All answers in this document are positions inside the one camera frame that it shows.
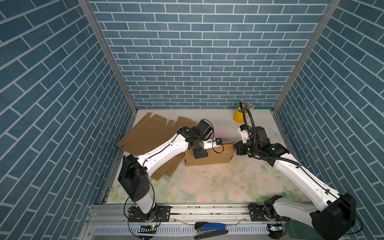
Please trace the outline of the cardboard box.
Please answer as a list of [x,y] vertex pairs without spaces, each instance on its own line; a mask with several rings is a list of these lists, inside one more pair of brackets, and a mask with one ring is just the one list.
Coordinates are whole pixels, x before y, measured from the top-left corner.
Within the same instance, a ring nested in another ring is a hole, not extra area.
[[188,150],[185,152],[185,165],[186,166],[201,166],[201,165],[212,165],[212,164],[224,164],[230,163],[234,154],[235,149],[233,147],[233,143],[224,143],[223,147],[215,148],[217,152],[224,150],[222,153],[217,154],[213,151],[213,149],[208,149],[208,156],[201,159],[195,159],[193,150]]

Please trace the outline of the cardboard sheet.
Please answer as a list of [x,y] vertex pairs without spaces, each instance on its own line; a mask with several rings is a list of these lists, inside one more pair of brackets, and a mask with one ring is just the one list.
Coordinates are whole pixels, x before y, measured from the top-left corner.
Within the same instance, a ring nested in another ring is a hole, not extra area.
[[191,128],[195,124],[195,121],[185,117],[168,120],[155,113],[147,113],[118,142],[118,147],[124,150],[125,157],[130,154],[134,156],[145,154],[169,140],[179,128]]

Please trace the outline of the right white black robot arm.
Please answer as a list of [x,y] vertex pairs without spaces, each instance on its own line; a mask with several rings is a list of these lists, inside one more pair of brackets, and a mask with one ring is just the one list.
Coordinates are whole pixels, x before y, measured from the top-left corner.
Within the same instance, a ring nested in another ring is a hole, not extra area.
[[262,127],[238,128],[241,141],[234,144],[236,154],[267,162],[288,177],[312,204],[292,202],[274,195],[264,202],[265,218],[296,220],[313,228],[324,240],[338,240],[347,234],[357,220],[356,200],[350,194],[340,194],[312,174],[281,144],[271,144]]

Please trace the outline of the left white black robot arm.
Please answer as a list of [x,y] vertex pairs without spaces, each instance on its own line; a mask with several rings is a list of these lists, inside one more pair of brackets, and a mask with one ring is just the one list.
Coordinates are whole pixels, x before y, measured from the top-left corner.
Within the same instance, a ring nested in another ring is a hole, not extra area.
[[169,140],[143,155],[132,154],[123,157],[118,181],[143,214],[156,212],[155,195],[150,177],[162,165],[187,150],[193,150],[196,159],[206,158],[208,149],[222,144],[214,137],[214,127],[208,120],[201,120],[196,126],[181,127]]

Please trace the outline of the green box at front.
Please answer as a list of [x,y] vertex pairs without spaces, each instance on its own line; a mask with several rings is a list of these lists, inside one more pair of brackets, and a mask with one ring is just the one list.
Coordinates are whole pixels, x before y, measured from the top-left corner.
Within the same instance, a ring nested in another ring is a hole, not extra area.
[[288,233],[292,239],[297,240],[324,239],[314,228],[298,221],[288,221]]

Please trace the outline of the yellow pen cup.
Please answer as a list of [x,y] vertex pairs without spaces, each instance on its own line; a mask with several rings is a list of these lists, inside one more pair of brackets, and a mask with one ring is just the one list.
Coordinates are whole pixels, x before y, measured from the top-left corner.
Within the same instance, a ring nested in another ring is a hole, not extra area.
[[236,107],[236,111],[233,117],[236,123],[239,123],[239,124],[244,123],[244,116],[247,116],[248,114],[247,112],[244,111],[245,108],[246,108],[246,105],[243,105],[242,107],[238,105]]

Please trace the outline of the pens in cup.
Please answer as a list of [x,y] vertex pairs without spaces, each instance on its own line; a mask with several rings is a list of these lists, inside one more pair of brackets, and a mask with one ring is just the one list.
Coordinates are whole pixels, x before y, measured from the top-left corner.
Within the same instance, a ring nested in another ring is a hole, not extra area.
[[244,109],[252,110],[254,108],[255,108],[255,106],[253,104],[244,105],[242,102],[239,102],[237,105],[237,111],[240,113],[243,112]]

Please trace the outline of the blue black stapler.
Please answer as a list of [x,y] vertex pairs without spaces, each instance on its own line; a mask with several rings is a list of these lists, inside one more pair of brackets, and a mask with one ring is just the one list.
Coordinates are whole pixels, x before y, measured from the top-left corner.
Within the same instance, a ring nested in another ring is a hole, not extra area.
[[197,231],[197,235],[194,237],[195,240],[217,237],[229,233],[226,224],[223,223],[197,222],[195,223],[195,230]]

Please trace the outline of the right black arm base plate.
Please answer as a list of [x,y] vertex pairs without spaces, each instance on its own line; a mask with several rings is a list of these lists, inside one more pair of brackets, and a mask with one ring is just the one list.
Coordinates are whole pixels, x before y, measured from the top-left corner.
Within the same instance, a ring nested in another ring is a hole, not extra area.
[[248,205],[252,222],[270,221],[289,221],[291,218],[279,216],[270,205],[258,205],[251,203]]

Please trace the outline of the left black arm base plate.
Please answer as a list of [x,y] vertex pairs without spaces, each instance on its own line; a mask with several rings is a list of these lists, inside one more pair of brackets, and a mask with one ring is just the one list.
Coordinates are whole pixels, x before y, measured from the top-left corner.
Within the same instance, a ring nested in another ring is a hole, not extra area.
[[155,222],[155,221],[169,222],[170,213],[171,213],[170,206],[155,205],[155,207],[146,214],[143,213],[139,207],[133,206],[129,210],[128,217],[130,222],[137,222],[137,223]]

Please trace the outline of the aluminium front rail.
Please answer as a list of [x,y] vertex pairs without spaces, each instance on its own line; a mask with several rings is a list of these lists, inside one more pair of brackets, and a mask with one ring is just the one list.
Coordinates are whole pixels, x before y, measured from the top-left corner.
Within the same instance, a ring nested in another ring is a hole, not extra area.
[[288,221],[252,222],[244,204],[166,204],[169,222],[130,222],[130,205],[95,205],[80,233],[82,240],[194,240],[195,223],[223,223],[226,235],[202,240],[282,239]]

